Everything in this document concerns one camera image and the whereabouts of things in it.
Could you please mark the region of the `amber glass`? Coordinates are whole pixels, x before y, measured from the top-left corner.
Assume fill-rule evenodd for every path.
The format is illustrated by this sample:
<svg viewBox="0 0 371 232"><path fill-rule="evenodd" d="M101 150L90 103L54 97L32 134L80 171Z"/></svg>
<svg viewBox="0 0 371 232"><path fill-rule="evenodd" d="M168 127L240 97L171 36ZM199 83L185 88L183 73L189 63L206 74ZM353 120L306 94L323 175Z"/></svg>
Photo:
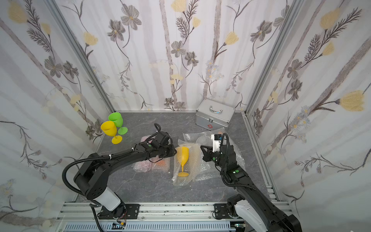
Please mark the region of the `amber glass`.
<svg viewBox="0 0 371 232"><path fill-rule="evenodd" d="M177 160L181 165L181 172L178 173L178 177L187 177L189 173L184 171L185 164L189 159L189 148L178 147L177 148Z"/></svg>

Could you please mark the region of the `yellow glass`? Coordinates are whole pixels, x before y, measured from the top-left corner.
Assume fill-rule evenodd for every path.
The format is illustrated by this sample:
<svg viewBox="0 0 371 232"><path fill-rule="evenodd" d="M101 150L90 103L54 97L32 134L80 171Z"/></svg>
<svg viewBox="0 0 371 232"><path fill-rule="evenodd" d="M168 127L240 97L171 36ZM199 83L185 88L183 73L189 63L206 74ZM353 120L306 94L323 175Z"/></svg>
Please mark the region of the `yellow glass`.
<svg viewBox="0 0 371 232"><path fill-rule="evenodd" d="M112 121L106 121L100 126L101 130L106 134L107 136L112 137L111 142L114 145L117 145L122 142L122 137L120 135L117 135L117 127Z"/></svg>

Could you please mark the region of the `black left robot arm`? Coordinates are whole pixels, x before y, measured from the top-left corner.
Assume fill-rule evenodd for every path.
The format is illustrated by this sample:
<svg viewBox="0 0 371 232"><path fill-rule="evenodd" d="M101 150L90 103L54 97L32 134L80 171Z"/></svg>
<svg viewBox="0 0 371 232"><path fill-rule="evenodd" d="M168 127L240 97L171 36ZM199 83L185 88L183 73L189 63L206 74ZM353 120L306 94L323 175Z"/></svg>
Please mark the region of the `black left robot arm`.
<svg viewBox="0 0 371 232"><path fill-rule="evenodd" d="M86 199L101 204L116 218L126 213L126 206L117 194L108 187L111 174L131 164L158 157L173 157L176 149L173 139L167 132L157 132L143 142L121 153L100 156L97 153L82 161L79 172L73 181Z"/></svg>

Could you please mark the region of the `green plastic wine glass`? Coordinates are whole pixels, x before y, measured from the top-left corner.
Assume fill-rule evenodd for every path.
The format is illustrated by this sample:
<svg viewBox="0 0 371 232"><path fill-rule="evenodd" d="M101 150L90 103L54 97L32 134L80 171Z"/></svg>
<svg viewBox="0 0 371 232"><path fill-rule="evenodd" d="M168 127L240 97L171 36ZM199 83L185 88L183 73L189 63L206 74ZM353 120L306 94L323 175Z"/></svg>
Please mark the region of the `green plastic wine glass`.
<svg viewBox="0 0 371 232"><path fill-rule="evenodd" d="M125 135L128 132L126 127L123 127L123 118L119 112L111 113L108 117L109 121L112 121L118 128L117 133L119 135Z"/></svg>

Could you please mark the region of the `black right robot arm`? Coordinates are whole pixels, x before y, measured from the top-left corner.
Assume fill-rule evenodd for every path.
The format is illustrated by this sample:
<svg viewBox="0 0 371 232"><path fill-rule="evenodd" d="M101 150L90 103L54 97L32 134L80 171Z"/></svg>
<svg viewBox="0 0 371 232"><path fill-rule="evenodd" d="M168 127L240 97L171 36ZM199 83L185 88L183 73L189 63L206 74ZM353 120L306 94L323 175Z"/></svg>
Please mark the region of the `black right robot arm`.
<svg viewBox="0 0 371 232"><path fill-rule="evenodd" d="M229 214L241 217L256 232L301 232L301 224L294 215L287 215L275 206L253 183L248 173L237 164L232 145L222 145L214 152L201 146L203 160L220 167L223 183L239 194L228 199Z"/></svg>

